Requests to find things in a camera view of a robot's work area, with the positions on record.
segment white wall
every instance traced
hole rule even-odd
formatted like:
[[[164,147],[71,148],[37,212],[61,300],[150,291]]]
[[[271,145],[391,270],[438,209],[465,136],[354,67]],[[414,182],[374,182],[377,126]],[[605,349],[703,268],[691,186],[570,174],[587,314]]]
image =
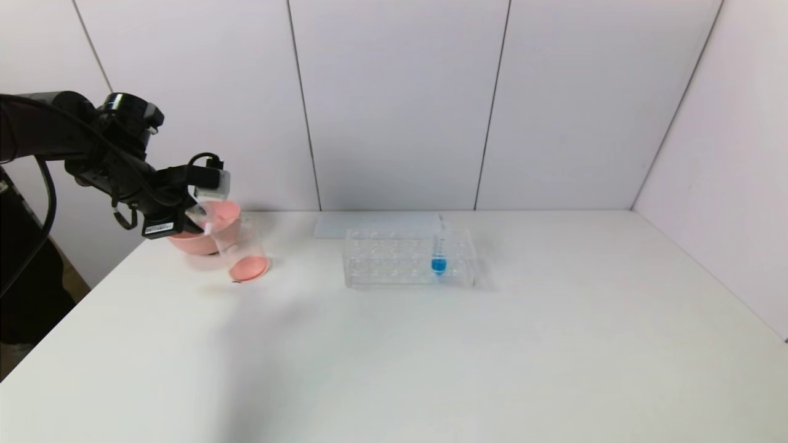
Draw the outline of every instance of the white wall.
[[[67,90],[93,102],[102,102],[110,93],[71,2],[0,2],[0,91]],[[43,220],[46,189],[35,160],[23,158],[3,167]],[[106,195],[77,186],[62,162],[49,167],[58,195],[51,236],[85,281],[95,286],[142,237],[117,225]]]
[[[720,0],[512,0],[478,209],[629,209]]]
[[[725,1],[634,209],[788,337],[788,2]]]
[[[155,103],[147,161],[225,160],[245,210],[317,210],[287,0],[78,0],[112,88]]]
[[[508,0],[290,3],[323,209],[473,209]]]

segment pink liquid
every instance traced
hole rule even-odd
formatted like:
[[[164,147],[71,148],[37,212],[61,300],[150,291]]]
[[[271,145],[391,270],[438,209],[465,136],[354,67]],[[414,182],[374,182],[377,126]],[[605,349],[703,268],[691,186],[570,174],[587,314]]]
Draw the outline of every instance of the pink liquid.
[[[230,277],[234,281],[253,280],[266,273],[268,264],[268,259],[259,255],[243,257],[230,268]]]

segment clear plastic beaker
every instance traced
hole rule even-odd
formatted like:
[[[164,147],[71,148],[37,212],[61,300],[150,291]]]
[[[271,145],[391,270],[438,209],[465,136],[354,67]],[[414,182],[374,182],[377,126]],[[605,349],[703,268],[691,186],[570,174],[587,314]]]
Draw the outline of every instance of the clear plastic beaker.
[[[214,226],[210,236],[233,281],[254,280],[268,270],[269,260],[253,218],[241,216]]]

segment label sticker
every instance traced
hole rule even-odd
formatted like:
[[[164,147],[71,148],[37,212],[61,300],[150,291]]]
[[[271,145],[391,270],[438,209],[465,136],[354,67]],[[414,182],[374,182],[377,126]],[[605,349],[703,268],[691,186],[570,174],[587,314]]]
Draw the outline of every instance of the label sticker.
[[[167,231],[169,229],[172,229],[173,226],[175,226],[175,223],[172,223],[172,222],[170,222],[170,223],[162,223],[160,225],[148,226],[147,228],[145,228],[145,233],[146,234],[152,234],[152,233],[157,233],[159,231]]]

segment blue liquid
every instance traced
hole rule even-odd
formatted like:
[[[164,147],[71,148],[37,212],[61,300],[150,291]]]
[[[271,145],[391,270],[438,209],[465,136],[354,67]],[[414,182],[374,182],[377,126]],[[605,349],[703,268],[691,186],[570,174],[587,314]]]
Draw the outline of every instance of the blue liquid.
[[[433,262],[432,262],[433,272],[437,275],[441,275],[443,272],[446,271],[446,259],[443,258],[441,255],[434,255]]]

